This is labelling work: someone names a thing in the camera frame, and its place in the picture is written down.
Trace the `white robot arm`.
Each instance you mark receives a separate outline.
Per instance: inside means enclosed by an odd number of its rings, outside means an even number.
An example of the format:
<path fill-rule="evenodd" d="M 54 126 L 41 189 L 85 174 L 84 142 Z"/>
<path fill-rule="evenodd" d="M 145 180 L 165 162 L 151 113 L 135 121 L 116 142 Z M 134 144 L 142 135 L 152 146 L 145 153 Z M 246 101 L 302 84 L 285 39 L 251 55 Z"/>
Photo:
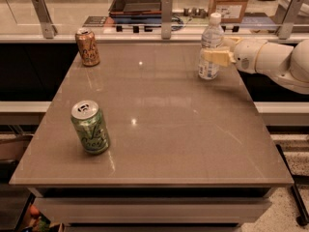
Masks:
<path fill-rule="evenodd" d="M 244 73 L 267 76 L 299 94 L 309 94 L 309 42 L 296 46 L 261 39 L 225 37 L 222 45 L 201 50 L 203 60 L 221 67 L 234 65 Z"/>

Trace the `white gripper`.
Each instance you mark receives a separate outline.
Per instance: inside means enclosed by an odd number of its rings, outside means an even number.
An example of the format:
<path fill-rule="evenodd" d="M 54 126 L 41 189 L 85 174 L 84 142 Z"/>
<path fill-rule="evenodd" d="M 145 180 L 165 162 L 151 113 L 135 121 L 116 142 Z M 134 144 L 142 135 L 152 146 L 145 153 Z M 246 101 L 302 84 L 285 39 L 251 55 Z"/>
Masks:
<path fill-rule="evenodd" d="M 242 39 L 241 37 L 225 37 L 217 48 L 203 48 L 202 57 L 222 67 L 236 63 L 239 71 L 245 73 L 258 72 L 258 58 L 267 40 Z"/>

